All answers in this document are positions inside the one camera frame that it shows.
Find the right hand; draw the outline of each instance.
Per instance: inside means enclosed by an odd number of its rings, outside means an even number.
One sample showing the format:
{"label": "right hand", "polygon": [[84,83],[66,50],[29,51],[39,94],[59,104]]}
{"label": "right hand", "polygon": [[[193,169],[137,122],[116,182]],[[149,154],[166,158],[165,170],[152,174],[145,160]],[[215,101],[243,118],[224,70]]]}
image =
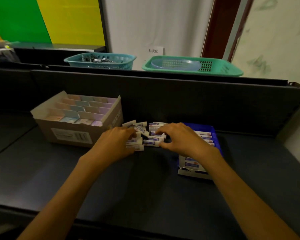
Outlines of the right hand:
{"label": "right hand", "polygon": [[184,123],[171,123],[161,126],[156,134],[168,134],[171,138],[170,143],[161,142],[160,147],[176,152],[184,157],[191,157],[199,160],[212,154],[219,153],[219,150],[209,145],[198,136],[189,126]]}

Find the cardboard compartment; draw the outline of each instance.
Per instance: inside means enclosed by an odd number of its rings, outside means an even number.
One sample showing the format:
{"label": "cardboard compartment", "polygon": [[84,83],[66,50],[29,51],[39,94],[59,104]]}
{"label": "cardboard compartment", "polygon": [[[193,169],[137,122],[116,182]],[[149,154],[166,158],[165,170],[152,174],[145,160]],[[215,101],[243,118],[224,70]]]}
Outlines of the cardboard compartment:
{"label": "cardboard compartment", "polygon": [[49,142],[92,147],[101,134],[123,123],[121,97],[62,91],[31,110]]}

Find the wall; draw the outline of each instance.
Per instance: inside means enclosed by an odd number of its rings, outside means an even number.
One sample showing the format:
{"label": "wall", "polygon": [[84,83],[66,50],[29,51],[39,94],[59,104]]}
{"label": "wall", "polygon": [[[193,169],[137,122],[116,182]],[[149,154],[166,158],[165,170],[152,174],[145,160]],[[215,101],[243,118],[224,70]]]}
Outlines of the wall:
{"label": "wall", "polygon": [[[254,0],[232,63],[246,77],[300,83],[300,0]],[[300,110],[277,138],[300,161]]]}
{"label": "wall", "polygon": [[171,56],[200,57],[213,0],[103,0],[113,53],[137,56],[140,70],[149,46]]}

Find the plastic container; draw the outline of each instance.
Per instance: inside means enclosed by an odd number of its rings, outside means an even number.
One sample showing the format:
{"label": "plastic container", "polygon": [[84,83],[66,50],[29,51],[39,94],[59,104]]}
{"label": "plastic container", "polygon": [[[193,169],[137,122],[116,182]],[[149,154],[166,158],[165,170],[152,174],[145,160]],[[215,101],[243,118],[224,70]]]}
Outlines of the plastic container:
{"label": "plastic container", "polygon": [[[82,61],[82,56],[84,58],[94,58],[102,59],[106,58],[114,62],[84,62]],[[70,56],[65,58],[63,61],[68,62],[72,67],[90,67],[90,68],[101,68],[101,69],[118,69],[118,70],[132,70],[133,61],[136,59],[136,56],[126,55],[126,54],[114,54],[114,53],[82,53],[75,56]]]}
{"label": "plastic container", "polygon": [[198,71],[201,68],[200,61],[185,59],[153,59],[151,65],[156,69],[181,70],[181,71]]}
{"label": "plastic container", "polygon": [[[157,69],[151,63],[155,63],[156,59],[164,59],[165,68]],[[180,60],[190,60],[199,61],[201,67],[197,71],[187,71],[187,70],[176,70],[176,64]],[[200,57],[183,57],[183,56],[153,56],[150,58],[143,66],[142,69],[145,71],[153,72],[174,72],[174,73],[187,73],[187,74],[205,74],[205,75],[222,75],[222,76],[242,76],[244,74],[239,68],[231,64],[228,61],[214,58],[200,58]]]}

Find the blue plastic bin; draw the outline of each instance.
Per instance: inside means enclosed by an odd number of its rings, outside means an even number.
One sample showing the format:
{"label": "blue plastic bin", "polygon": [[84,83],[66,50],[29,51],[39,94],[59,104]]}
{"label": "blue plastic bin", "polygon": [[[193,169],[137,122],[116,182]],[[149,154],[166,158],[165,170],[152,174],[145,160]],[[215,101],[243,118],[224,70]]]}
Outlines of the blue plastic bin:
{"label": "blue plastic bin", "polygon": [[[94,62],[83,62],[82,56],[84,58],[95,58],[102,59],[106,58],[114,62],[111,63],[94,63]],[[126,54],[114,54],[114,53],[82,53],[75,56],[70,56],[64,59],[64,62],[68,62],[72,67],[90,67],[90,68],[101,68],[101,69],[117,69],[117,70],[132,70],[133,61],[136,59],[136,56],[126,55]]]}

